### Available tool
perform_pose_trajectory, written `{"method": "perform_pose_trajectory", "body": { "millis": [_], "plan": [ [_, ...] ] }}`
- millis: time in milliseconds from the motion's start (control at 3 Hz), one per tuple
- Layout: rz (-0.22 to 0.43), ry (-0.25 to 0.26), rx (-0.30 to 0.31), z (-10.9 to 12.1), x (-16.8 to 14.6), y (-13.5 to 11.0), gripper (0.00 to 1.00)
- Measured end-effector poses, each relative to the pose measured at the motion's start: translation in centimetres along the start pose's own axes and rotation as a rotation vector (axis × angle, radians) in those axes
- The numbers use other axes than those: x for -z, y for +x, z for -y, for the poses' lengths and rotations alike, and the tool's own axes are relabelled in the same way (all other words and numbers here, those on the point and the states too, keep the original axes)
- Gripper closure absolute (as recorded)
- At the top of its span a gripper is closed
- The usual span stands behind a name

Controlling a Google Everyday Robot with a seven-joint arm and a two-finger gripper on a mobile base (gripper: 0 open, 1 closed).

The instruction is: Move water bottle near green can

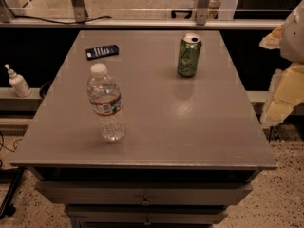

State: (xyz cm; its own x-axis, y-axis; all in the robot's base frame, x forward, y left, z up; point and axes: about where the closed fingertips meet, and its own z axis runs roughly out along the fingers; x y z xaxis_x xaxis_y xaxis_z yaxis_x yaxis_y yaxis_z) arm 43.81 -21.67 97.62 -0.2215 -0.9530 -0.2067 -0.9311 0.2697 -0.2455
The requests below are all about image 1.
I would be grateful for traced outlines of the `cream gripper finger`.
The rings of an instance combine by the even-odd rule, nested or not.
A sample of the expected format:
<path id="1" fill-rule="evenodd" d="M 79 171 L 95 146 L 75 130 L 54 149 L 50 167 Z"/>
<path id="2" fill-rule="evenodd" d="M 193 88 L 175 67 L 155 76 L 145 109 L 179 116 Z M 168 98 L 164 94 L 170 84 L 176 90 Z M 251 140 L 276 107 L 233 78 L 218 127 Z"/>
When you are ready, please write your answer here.
<path id="1" fill-rule="evenodd" d="M 260 122 L 263 127 L 282 124 L 294 108 L 304 101 L 304 65 L 291 63 L 277 69 L 270 82 L 268 97 L 262 108 Z"/>
<path id="2" fill-rule="evenodd" d="M 266 37 L 262 38 L 259 43 L 259 46 L 265 49 L 280 49 L 282 29 L 283 25 L 279 25 L 278 27 L 276 27 Z"/>

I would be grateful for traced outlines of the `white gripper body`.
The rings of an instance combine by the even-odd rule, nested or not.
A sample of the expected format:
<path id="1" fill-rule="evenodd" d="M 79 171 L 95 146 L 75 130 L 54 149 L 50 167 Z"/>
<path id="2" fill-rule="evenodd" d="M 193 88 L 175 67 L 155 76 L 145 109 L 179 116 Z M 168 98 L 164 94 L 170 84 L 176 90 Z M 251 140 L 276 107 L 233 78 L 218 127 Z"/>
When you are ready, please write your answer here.
<path id="1" fill-rule="evenodd" d="M 284 22 L 280 55 L 291 62 L 304 63 L 304 0 Z"/>

